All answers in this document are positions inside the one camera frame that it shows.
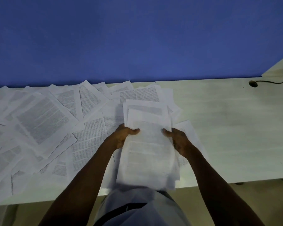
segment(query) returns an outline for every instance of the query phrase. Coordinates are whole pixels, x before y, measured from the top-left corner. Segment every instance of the clothing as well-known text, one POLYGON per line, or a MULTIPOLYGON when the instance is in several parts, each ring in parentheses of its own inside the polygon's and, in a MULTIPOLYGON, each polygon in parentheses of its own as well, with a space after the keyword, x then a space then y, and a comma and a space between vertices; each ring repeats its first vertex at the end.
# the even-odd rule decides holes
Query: clothing
POLYGON ((175 201, 149 188, 113 190, 103 200, 95 217, 95 224, 98 220, 104 221, 105 226, 190 225, 175 201), (116 209, 122 213, 110 219, 109 213, 116 209))

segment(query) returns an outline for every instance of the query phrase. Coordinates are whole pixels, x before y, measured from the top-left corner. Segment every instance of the forearm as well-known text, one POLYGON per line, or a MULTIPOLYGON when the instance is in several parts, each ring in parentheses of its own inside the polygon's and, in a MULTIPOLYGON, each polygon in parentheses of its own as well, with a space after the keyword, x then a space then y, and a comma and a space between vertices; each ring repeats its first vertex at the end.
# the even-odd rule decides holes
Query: forearm
POLYGON ((263 225, 254 211, 211 167, 196 147, 192 146, 189 149, 187 159, 196 176, 204 202, 216 225, 229 222, 237 222, 239 225, 263 225))
POLYGON ((40 225, 86 225, 112 153, 105 140, 53 202, 40 225))

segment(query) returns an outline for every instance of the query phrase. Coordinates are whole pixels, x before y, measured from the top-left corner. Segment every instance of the cord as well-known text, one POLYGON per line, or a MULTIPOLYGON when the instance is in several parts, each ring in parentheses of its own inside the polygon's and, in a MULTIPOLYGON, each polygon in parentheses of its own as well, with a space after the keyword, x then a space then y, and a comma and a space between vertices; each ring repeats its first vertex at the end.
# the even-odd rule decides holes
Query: cord
POLYGON ((283 82, 281 82, 281 83, 275 83, 275 82, 271 82, 271 81, 265 81, 265 80, 259 80, 259 81, 253 81, 253 80, 251 80, 251 81, 249 81, 248 83, 249 83, 249 85, 251 86, 251 87, 257 87, 258 86, 258 83, 257 82, 265 82, 265 83, 273 83, 273 84, 282 84, 283 82))

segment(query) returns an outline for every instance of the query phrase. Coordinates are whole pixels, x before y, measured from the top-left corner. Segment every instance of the right arm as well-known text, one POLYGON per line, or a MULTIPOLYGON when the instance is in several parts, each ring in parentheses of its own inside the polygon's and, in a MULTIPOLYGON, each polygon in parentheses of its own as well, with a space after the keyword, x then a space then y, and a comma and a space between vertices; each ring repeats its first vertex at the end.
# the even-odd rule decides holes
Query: right arm
POLYGON ((215 225, 264 226, 256 213, 211 167, 184 132, 172 128, 172 132, 163 129, 163 133, 167 137, 172 137, 175 149, 189 161, 215 225))

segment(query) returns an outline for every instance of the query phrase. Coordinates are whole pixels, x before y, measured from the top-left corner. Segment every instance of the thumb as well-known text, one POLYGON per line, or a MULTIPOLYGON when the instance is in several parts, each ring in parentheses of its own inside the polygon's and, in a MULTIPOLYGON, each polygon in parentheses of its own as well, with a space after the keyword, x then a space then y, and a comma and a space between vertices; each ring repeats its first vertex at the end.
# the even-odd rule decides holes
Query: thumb
POLYGON ((139 128, 138 129, 131 129, 131 128, 126 127, 126 131, 129 135, 136 135, 137 133, 140 132, 140 129, 139 128))
POLYGON ((169 132, 167 129, 162 129, 162 133, 166 136, 166 137, 173 137, 173 133, 169 132))

